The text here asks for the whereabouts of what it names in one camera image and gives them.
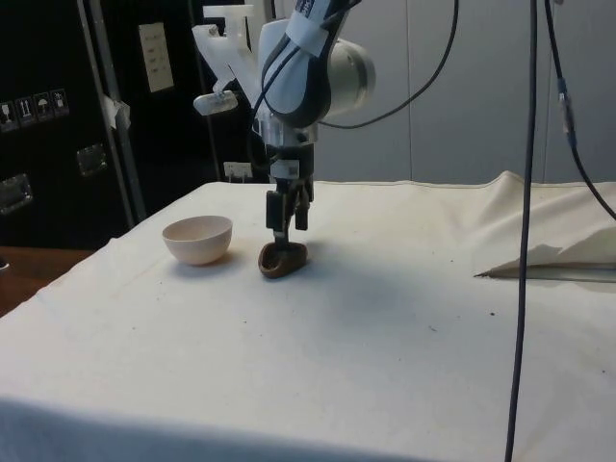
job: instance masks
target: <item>electrical socket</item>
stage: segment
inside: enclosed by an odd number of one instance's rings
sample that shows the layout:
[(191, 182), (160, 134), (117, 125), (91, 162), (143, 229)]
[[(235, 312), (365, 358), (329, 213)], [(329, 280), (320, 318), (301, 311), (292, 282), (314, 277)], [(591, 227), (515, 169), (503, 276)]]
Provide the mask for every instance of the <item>electrical socket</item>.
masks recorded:
[(228, 179), (252, 178), (252, 165), (250, 162), (225, 162), (224, 176)]

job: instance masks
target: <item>white tablecloth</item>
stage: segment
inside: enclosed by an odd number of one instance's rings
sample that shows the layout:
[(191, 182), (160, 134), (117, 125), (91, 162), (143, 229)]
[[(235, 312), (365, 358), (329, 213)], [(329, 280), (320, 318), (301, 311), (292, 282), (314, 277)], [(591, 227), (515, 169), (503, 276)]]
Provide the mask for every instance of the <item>white tablecloth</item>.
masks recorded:
[[(501, 460), (517, 284), (472, 276), (512, 182), (318, 183), (274, 282), (269, 186), (189, 194), (0, 320), (0, 460)], [(162, 242), (195, 215), (234, 220), (217, 265)], [(615, 292), (529, 284), (516, 460), (613, 460)]]

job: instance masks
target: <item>brown object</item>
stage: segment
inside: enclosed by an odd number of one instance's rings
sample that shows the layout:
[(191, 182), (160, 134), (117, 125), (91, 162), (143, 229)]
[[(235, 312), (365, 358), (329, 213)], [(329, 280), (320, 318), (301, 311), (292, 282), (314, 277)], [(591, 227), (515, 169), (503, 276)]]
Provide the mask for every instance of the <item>brown object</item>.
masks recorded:
[(0, 247), (0, 318), (91, 256), (90, 250)]
[(278, 279), (304, 267), (308, 262), (308, 249), (303, 244), (288, 243), (279, 248), (267, 244), (259, 255), (259, 270), (267, 279)]

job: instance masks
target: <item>floor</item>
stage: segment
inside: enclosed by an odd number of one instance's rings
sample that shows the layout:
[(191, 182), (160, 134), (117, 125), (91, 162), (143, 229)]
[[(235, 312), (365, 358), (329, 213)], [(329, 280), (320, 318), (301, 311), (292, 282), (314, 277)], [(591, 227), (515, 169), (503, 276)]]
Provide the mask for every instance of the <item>floor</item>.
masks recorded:
[(90, 250), (0, 246), (0, 268), (2, 261), (9, 264), (0, 269), (0, 318), (92, 253)]

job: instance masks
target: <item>black cable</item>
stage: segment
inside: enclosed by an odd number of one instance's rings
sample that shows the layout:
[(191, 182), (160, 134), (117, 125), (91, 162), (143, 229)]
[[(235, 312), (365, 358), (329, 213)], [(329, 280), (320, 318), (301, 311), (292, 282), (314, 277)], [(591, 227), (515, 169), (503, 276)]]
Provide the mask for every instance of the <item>black cable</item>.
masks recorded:
[[(349, 12), (352, 8), (356, 7), (357, 5), (359, 5), (362, 2), (362, 0), (351, 0), (348, 2), (348, 4), (343, 7), (342, 9), (338, 10), (337, 12), (333, 13), (331, 16), (327, 17), (324, 22), (321, 24), (320, 27), (322, 27), (323, 29), (329, 27), (333, 22), (337, 21), (338, 19), (341, 18), (341, 16), (343, 16), (344, 14), (346, 14), (347, 12)], [(261, 106), (261, 104), (263, 103), (264, 99), (266, 98), (266, 94), (268, 93), (268, 91), (270, 90), (271, 86), (273, 85), (274, 81), (276, 80), (276, 78), (278, 77), (278, 75), (280, 75), (280, 72), (282, 72), (282, 70), (284, 69), (285, 65), (287, 65), (287, 63), (292, 59), (293, 56), (295, 56), (295, 54), (297, 54), (297, 52), (299, 51), (299, 47), (295, 47), (293, 50), (291, 50), (291, 52), (289, 53), (289, 55), (287, 55), (285, 57), (284, 60), (282, 60), (282, 62), (278, 65), (278, 67), (276, 68), (276, 70), (273, 71), (273, 73), (271, 74), (271, 77), (269, 77), (268, 83), (266, 85), (263, 85), (265, 82), (265, 75), (266, 75), (266, 71), (263, 72), (262, 78), (261, 78), (261, 86), (262, 86), (262, 90), (261, 93), (259, 94), (259, 97), (257, 98), (257, 101), (254, 105), (254, 108), (252, 109), (252, 113), (250, 114), (250, 123), (248, 125), (248, 136), (246, 137), (246, 154), (248, 156), (248, 160), (250, 161), (250, 163), (252, 164), (252, 166), (257, 169), (257, 170), (268, 170), (270, 168), (270, 160), (267, 160), (267, 163), (264, 165), (259, 165), (257, 164), (256, 160), (254, 159), (254, 155), (252, 153), (252, 125), (254, 124), (254, 121), (257, 118), (257, 115), (259, 113), (259, 107)]]
[(556, 77), (558, 79), (558, 91), (560, 93), (560, 101), (563, 105), (564, 114), (565, 114), (565, 125), (567, 128), (567, 141), (569, 142), (569, 147), (571, 148), (571, 154), (574, 158), (574, 162), (576, 163), (577, 171), (580, 176), (586, 183), (586, 186), (590, 190), (590, 192), (595, 196), (597, 202), (601, 204), (603, 209), (614, 219), (616, 219), (616, 213), (614, 210), (607, 205), (607, 202), (603, 199), (603, 197), (595, 188), (592, 180), (586, 173), (586, 169), (581, 162), (581, 158), (578, 153), (578, 140), (576, 136), (576, 125), (574, 123), (573, 118), (573, 110), (571, 108), (571, 100), (569, 98), (569, 93), (567, 92), (567, 84), (565, 82), (565, 78), (562, 73), (562, 66), (560, 65), (560, 54), (558, 53), (558, 44), (556, 42), (556, 33), (554, 31), (554, 21), (552, 18), (552, 5), (550, 4), (551, 0), (545, 0), (546, 6), (546, 18), (548, 20), (548, 32), (550, 34), (550, 47), (552, 48), (552, 56), (554, 60), (554, 68), (556, 70)]
[(428, 90), (432, 86), (432, 84), (436, 81), (436, 79), (439, 77), (439, 75), (441, 74), (441, 71), (443, 70), (443, 68), (445, 67), (445, 64), (448, 61), (449, 53), (451, 52), (451, 48), (453, 47), (453, 42), (455, 40), (455, 34), (457, 31), (457, 27), (458, 27), (459, 10), (460, 10), (460, 1), (453, 0), (453, 19), (451, 20), (451, 30), (449, 32), (449, 40), (447, 43), (447, 47), (445, 48), (445, 53), (443, 54), (443, 58), (441, 58), (439, 65), (436, 67), (436, 70), (434, 71), (432, 76), (428, 79), (428, 81), (425, 83), (425, 85), (423, 85), (423, 87), (421, 87), (419, 90), (413, 93), (413, 95), (410, 98), (408, 98), (406, 101), (404, 101), (402, 104), (395, 107), (391, 111), (388, 111), (387, 113), (383, 115), (379, 115), (378, 117), (371, 118), (370, 120), (367, 120), (365, 122), (355, 123), (353, 125), (339, 125), (337, 123), (329, 123), (329, 122), (319, 122), (319, 124), (324, 125), (326, 127), (339, 128), (341, 130), (354, 130), (356, 128), (366, 127), (384, 118), (394, 115), (395, 113), (406, 108), (409, 104), (411, 104), (417, 98), (422, 96), (422, 94), (424, 94), (425, 91)]
[(520, 280), (518, 287), (518, 328), (516, 333), (516, 352), (513, 364), (511, 400), (509, 402), (509, 424), (507, 427), (507, 446), (505, 462), (511, 462), (516, 434), (518, 415), (518, 396), (522, 375), (522, 353), (526, 323), (526, 277), (528, 257), (528, 234), (530, 229), (530, 187), (532, 184), (532, 160), (534, 157), (535, 129), (537, 121), (537, 0), (530, 0), (530, 101), (528, 104), (528, 127), (526, 134), (526, 166), (524, 174), (524, 205), (522, 212), (522, 238), (520, 242)]

